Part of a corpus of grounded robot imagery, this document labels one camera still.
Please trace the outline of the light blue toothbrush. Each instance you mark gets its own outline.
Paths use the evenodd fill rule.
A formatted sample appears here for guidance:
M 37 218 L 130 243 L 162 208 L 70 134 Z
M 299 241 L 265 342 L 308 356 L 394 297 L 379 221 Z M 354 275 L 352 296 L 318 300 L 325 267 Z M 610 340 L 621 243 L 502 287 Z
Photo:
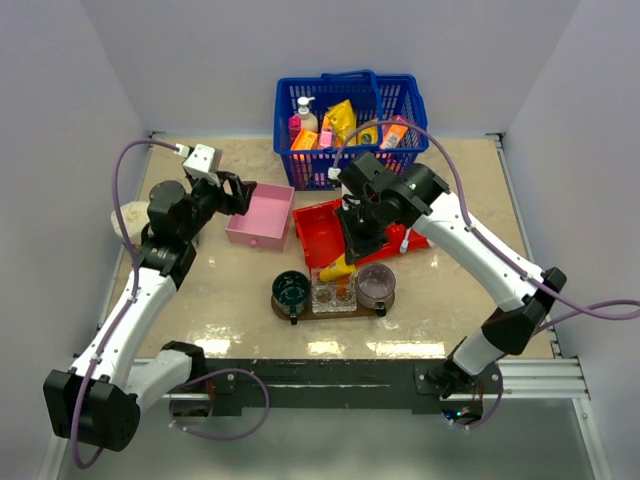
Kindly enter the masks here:
M 399 252 L 401 254 L 406 254 L 409 250 L 409 245 L 410 245 L 410 239 L 411 239 L 411 233 L 412 233 L 412 229 L 411 228 L 407 228 L 405 231 L 405 235 L 404 238 L 401 242 L 400 248 L 399 248 Z

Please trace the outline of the translucent purple mug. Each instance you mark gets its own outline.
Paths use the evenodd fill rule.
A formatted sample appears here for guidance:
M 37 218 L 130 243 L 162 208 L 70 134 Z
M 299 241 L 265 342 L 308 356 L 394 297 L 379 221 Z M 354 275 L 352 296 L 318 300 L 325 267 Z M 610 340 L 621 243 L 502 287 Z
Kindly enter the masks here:
M 384 264 L 369 263 L 361 268 L 356 278 L 358 303 L 384 317 L 395 298 L 396 277 Z

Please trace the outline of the clear acrylic toothbrush holder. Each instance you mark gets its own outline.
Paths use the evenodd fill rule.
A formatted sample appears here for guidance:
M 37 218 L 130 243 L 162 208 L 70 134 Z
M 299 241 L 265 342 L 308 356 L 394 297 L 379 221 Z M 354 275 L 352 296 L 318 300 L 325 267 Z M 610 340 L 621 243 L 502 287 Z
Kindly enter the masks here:
M 311 270 L 311 309 L 314 313 L 323 312 L 350 312 L 357 308 L 355 279 L 353 273 L 349 276 L 341 277 L 337 280 L 325 283 L 319 280 L 319 268 Z M 344 301 L 336 297 L 336 286 L 348 285 L 351 297 Z

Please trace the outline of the dark green mug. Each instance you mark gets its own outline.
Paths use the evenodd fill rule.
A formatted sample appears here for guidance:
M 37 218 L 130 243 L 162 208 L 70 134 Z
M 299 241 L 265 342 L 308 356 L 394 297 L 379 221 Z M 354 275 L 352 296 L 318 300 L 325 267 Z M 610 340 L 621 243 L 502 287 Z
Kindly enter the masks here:
M 310 296 L 311 282 L 302 272 L 282 272 L 272 283 L 272 299 L 291 325 L 296 325 L 299 317 L 306 312 Z

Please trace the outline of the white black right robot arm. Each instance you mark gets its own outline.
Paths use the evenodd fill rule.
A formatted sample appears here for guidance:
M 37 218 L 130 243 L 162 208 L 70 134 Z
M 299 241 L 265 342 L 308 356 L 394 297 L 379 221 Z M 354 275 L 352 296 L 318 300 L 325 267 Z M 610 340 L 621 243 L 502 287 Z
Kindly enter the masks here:
M 543 270 L 513 251 L 465 214 L 459 196 L 425 165 L 396 174 L 365 152 L 344 169 L 331 168 L 329 179 L 343 189 L 336 214 L 346 263 L 377 253 L 388 228 L 402 225 L 442 248 L 494 300 L 492 315 L 432 374 L 442 397 L 469 392 L 488 365 L 522 353 L 566 283 L 559 268 Z

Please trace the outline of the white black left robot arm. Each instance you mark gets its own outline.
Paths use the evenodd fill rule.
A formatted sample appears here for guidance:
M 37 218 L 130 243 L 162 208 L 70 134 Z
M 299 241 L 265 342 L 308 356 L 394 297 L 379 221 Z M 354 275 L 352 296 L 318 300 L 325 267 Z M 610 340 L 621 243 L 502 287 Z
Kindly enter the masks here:
M 53 370 L 43 392 L 53 433 L 111 451 L 123 450 L 142 415 L 179 386 L 200 390 L 207 380 L 202 348 L 172 341 L 146 366 L 133 364 L 150 327 L 177 293 L 195 258 L 195 239 L 214 214 L 248 212 L 256 182 L 231 172 L 219 180 L 155 185 L 148 221 L 134 251 L 135 270 L 103 327 L 66 371 Z

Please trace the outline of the pink drawer box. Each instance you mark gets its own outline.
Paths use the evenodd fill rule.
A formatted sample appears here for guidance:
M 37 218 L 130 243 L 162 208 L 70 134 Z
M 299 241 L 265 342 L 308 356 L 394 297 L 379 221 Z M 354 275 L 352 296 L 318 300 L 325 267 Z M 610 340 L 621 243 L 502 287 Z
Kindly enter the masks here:
M 289 231 L 295 189 L 258 183 L 245 215 L 232 216 L 225 233 L 232 244 L 282 252 Z

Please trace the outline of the cream tissue roll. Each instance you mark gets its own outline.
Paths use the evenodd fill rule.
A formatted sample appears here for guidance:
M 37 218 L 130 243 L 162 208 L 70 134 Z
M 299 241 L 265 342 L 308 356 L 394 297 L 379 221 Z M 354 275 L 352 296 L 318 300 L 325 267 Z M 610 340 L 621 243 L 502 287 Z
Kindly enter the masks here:
M 121 216 L 131 243 L 138 248 L 142 243 L 142 232 L 149 223 L 148 201 L 132 201 L 121 207 Z

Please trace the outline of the yellow green packet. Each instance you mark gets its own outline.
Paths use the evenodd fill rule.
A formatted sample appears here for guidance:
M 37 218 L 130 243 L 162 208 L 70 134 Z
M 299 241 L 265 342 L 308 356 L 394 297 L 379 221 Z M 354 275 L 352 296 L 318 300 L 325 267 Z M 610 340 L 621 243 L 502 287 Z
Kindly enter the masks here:
M 382 127 L 377 124 L 378 119 L 373 118 L 363 124 L 364 128 L 357 134 L 358 145 L 378 145 Z

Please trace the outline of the white pump lotion bottle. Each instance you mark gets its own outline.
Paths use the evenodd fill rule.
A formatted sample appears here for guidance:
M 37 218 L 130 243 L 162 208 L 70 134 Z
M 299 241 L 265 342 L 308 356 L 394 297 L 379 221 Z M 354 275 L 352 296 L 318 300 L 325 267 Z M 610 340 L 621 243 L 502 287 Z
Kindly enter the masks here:
M 317 133 L 319 131 L 319 124 L 317 116 L 312 112 L 311 106 L 315 101 L 313 96 L 301 96 L 298 97 L 297 112 L 296 115 L 300 119 L 301 128 Z

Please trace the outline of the pink small box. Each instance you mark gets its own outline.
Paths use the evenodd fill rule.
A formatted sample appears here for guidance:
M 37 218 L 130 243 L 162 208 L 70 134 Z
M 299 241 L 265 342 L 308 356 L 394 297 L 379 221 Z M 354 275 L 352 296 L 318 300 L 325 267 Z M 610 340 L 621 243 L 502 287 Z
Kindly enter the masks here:
M 320 150 L 328 149 L 333 146 L 333 131 L 331 129 L 323 129 L 319 133 L 318 148 Z

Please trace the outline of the orange box in basket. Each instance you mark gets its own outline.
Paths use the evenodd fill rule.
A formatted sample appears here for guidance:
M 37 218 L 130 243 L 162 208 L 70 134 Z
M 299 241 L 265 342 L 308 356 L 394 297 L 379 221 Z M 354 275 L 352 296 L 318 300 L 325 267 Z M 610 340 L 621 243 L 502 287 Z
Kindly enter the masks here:
M 386 123 L 383 126 L 383 136 L 380 143 L 382 150 L 396 148 L 409 130 L 406 126 L 408 121 L 403 116 L 395 115 L 391 117 L 391 120 L 394 120 L 394 123 Z

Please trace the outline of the yellow snack bag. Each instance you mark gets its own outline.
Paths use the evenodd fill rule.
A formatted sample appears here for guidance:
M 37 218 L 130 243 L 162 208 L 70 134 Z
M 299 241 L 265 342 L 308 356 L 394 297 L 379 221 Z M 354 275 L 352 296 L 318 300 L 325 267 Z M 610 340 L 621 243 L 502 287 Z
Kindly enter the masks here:
M 333 131 L 336 146 L 357 145 L 357 137 L 352 137 L 352 133 L 357 128 L 357 118 L 348 99 L 331 106 L 327 110 L 326 117 Z

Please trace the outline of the blue plastic shopping basket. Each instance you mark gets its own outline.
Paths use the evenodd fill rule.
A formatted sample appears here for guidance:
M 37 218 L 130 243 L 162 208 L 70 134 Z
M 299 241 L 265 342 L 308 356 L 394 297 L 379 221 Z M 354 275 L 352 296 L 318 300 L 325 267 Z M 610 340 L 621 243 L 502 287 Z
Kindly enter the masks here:
M 273 149 L 297 190 L 331 187 L 329 169 L 343 169 L 364 152 L 396 173 L 409 167 L 429 141 L 392 120 L 427 127 L 415 77 L 371 70 L 285 77 L 275 96 Z

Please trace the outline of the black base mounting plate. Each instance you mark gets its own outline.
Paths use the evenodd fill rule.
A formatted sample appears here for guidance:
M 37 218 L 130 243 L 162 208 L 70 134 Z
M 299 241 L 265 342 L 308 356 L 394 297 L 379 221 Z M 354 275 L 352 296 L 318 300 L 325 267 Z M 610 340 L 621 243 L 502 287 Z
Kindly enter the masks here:
M 462 406 L 474 392 L 462 386 L 446 399 L 436 381 L 442 359 L 222 359 L 209 358 L 215 416 L 245 408 L 393 409 L 439 414 Z

